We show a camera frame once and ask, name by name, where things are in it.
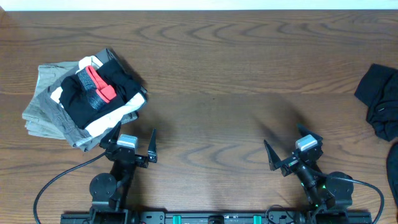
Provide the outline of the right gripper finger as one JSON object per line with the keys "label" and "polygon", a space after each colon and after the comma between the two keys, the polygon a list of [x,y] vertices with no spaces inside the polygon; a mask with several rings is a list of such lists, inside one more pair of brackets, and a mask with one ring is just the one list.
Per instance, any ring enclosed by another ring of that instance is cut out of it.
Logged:
{"label": "right gripper finger", "polygon": [[267,151],[270,170],[274,171],[274,170],[279,169],[280,162],[281,162],[280,157],[276,154],[276,152],[273,150],[271,145],[266,140],[264,140],[264,146]]}
{"label": "right gripper finger", "polygon": [[297,128],[298,128],[298,131],[299,131],[301,137],[311,134],[318,141],[317,146],[321,146],[323,144],[322,143],[323,138],[321,136],[319,136],[318,134],[315,134],[314,132],[310,131],[309,129],[307,129],[305,126],[303,126],[301,124],[298,124]]}

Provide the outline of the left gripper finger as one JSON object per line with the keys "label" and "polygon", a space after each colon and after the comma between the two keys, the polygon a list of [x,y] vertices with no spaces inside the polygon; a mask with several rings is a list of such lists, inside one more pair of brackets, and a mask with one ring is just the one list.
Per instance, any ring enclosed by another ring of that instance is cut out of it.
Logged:
{"label": "left gripper finger", "polygon": [[108,149],[111,145],[116,144],[121,129],[121,122],[119,121],[115,127],[106,134],[100,141],[99,146],[103,149]]}
{"label": "left gripper finger", "polygon": [[157,163],[157,146],[156,146],[156,129],[153,129],[150,143],[148,146],[148,161],[151,163]]}

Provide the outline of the black t-shirt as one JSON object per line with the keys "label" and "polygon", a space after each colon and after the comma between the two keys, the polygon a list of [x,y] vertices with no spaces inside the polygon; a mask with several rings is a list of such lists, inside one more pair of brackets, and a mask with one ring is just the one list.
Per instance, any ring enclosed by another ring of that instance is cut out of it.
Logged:
{"label": "black t-shirt", "polygon": [[361,79],[355,97],[368,107],[366,121],[377,137],[397,137],[397,69],[372,64]]}

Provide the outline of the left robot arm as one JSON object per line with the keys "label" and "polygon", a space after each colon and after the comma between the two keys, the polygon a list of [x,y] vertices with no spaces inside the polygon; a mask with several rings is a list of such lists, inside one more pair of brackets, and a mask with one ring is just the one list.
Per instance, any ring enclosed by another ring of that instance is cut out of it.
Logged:
{"label": "left robot arm", "polygon": [[136,153],[138,138],[120,134],[120,130],[118,123],[99,143],[104,156],[113,163],[110,172],[98,174],[90,183],[92,208],[101,212],[121,211],[135,170],[157,162],[156,129],[152,131],[146,156]]}

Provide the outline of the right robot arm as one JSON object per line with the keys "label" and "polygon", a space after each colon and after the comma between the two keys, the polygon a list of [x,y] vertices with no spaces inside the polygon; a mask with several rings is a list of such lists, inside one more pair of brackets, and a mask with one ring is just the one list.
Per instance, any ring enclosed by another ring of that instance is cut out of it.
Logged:
{"label": "right robot arm", "polygon": [[301,124],[297,128],[301,138],[296,140],[294,151],[284,160],[264,141],[270,170],[279,169],[284,177],[295,174],[313,207],[345,210],[352,206],[351,177],[342,172],[323,173],[317,166],[317,160],[323,155],[323,138]]}

